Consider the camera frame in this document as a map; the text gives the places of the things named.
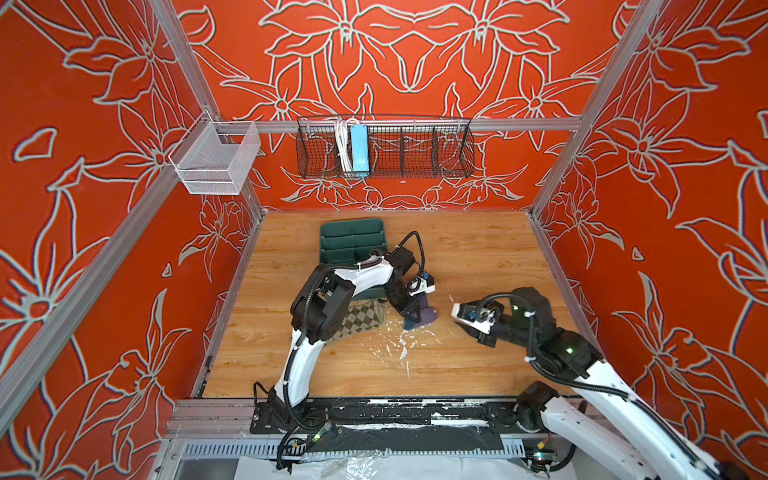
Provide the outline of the clear plastic wall bin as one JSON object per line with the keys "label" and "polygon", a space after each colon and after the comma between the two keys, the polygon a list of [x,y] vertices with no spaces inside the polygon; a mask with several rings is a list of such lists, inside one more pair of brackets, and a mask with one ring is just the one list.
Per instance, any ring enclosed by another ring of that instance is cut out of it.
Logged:
{"label": "clear plastic wall bin", "polygon": [[216,121],[204,110],[169,154],[169,161],[190,194],[235,196],[260,151],[255,122]]}

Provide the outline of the light blue box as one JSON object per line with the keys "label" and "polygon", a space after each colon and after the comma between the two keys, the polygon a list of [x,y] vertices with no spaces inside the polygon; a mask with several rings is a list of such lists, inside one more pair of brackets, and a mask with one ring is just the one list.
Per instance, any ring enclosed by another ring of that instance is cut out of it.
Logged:
{"label": "light blue box", "polygon": [[368,128],[364,124],[353,124],[350,129],[353,172],[366,177],[370,173]]}

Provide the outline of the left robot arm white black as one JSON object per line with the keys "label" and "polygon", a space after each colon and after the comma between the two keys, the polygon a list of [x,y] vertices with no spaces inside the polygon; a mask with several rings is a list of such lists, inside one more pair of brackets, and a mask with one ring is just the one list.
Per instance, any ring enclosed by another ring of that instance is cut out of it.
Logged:
{"label": "left robot arm white black", "polygon": [[426,270],[421,236],[409,232],[392,251],[375,249],[360,262],[319,264],[294,299],[289,355],[281,376],[267,393],[267,404],[285,429],[310,430],[326,417],[304,411],[312,373],[325,344],[340,330],[353,298],[381,288],[390,306],[404,319],[404,328],[420,326],[426,295],[435,291]]}

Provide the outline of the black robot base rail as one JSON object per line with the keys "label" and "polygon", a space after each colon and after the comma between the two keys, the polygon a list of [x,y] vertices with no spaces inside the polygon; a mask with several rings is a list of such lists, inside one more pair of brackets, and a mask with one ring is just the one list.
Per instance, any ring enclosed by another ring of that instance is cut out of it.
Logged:
{"label": "black robot base rail", "polygon": [[315,397],[299,416],[330,423],[310,453],[458,454],[522,457],[558,444],[517,423],[514,396]]}

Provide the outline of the olive argyle patterned sock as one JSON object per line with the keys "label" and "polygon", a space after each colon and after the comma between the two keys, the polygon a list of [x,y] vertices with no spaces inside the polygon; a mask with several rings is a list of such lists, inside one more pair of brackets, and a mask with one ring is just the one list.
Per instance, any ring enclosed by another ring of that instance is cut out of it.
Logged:
{"label": "olive argyle patterned sock", "polygon": [[374,330],[383,325],[387,313],[381,299],[354,302],[342,319],[341,325],[332,337],[333,341]]}

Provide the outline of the purple teal yellow sock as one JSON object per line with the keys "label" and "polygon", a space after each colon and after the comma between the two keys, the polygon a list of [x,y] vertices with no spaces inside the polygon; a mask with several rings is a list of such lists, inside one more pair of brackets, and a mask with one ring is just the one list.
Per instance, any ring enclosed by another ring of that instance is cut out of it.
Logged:
{"label": "purple teal yellow sock", "polygon": [[404,330],[411,331],[433,323],[437,317],[437,310],[429,305],[427,295],[420,293],[415,297],[416,303],[409,309],[404,317]]}

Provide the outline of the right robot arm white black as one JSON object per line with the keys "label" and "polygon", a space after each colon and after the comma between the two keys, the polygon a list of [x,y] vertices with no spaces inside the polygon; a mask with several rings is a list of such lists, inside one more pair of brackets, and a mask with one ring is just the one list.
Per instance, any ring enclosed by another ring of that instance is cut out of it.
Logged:
{"label": "right robot arm white black", "polygon": [[525,362],[541,377],[516,398],[524,431],[555,433],[620,479],[747,478],[678,433],[581,334],[558,326],[536,289],[455,304],[452,316],[482,345],[524,348]]}

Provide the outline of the green divided organizer tray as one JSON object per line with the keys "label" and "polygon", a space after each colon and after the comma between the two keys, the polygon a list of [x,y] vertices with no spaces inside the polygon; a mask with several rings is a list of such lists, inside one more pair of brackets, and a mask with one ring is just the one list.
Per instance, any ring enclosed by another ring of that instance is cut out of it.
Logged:
{"label": "green divided organizer tray", "polygon": [[367,260],[372,250],[386,249],[386,233],[380,218],[332,221],[320,226],[320,264],[351,265]]}

